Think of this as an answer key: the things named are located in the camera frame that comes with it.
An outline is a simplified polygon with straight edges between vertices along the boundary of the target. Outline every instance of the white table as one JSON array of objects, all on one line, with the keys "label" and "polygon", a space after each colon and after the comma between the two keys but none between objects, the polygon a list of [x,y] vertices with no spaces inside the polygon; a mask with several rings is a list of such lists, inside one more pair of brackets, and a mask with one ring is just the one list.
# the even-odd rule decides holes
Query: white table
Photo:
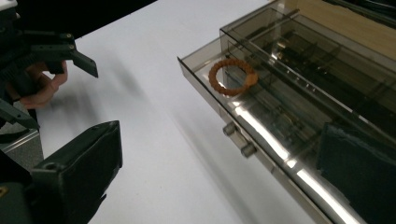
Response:
[{"label": "white table", "polygon": [[124,166],[90,223],[313,223],[182,76],[184,57],[262,0],[159,0],[77,40],[99,78],[69,79],[39,109],[45,157],[119,120]]}]

